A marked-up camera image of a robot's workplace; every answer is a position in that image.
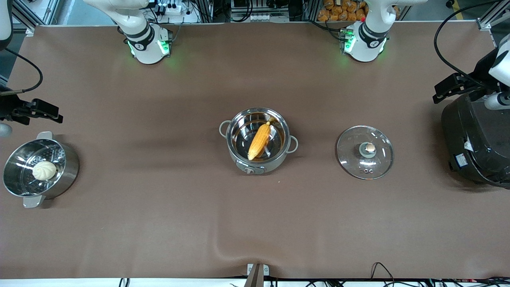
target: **yellow corn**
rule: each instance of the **yellow corn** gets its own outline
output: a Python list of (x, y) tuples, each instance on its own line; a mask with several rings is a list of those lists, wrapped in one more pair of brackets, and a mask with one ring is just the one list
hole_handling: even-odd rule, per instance
[(255, 134), (253, 141), (250, 144), (250, 149), (248, 150), (248, 160), (253, 160), (257, 156), (262, 154), (264, 147), (269, 143), (269, 132), (271, 122), (267, 122), (265, 125), (261, 125), (259, 130)]

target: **label sticker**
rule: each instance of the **label sticker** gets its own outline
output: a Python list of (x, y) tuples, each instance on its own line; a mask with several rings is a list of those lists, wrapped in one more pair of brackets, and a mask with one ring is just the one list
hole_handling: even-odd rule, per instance
[(459, 168), (468, 165), (468, 161), (466, 160), (466, 157), (464, 156), (464, 154), (456, 155), (455, 160), (457, 161)]

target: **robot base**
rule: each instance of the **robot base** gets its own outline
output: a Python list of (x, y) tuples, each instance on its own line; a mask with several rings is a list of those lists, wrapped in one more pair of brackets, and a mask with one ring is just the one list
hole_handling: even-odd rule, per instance
[(150, 26), (154, 29), (154, 39), (147, 44), (145, 50), (137, 50), (128, 42), (133, 57), (143, 64), (155, 64), (164, 57), (170, 57), (172, 48), (172, 32), (158, 24), (151, 23)]
[(351, 55), (354, 60), (360, 62), (370, 62), (377, 58), (383, 49), (384, 44), (386, 43), (386, 39), (379, 44), (379, 42), (374, 41), (373, 45), (377, 45), (375, 48), (369, 47), (370, 44), (366, 44), (360, 37), (360, 26), (362, 22), (358, 21), (354, 24), (346, 27), (346, 32), (340, 33), (341, 38), (346, 39), (346, 41), (340, 42), (340, 48), (342, 53)]

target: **table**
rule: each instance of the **table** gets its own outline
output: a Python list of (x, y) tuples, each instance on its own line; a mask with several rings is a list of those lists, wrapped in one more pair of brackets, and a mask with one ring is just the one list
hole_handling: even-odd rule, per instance
[[(44, 82), (23, 98), (58, 105), (64, 123), (13, 125), (0, 161), (51, 130), (81, 167), (43, 208), (2, 190), (0, 277), (223, 277), (256, 261), (287, 278), (367, 278), (376, 261), (400, 278), (508, 275), (510, 193), (448, 169), (446, 103), (431, 99), (452, 73), (434, 52), (438, 25), (396, 23), (371, 63), (309, 23), (184, 26), (155, 65), (131, 58), (114, 27), (38, 27), (20, 53)], [(475, 22), (449, 23), (439, 41), (465, 71), (493, 49)], [(18, 60), (9, 84), (36, 79)], [(218, 134), (253, 106), (279, 112), (300, 143), (265, 176), (238, 170)], [(383, 178), (338, 164), (354, 125), (392, 141)]]

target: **glass lid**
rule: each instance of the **glass lid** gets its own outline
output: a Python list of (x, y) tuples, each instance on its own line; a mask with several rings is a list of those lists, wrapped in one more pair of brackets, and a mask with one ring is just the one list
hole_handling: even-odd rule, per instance
[(385, 175), (393, 164), (393, 147), (378, 129), (355, 126), (338, 139), (337, 155), (346, 172), (361, 179)]

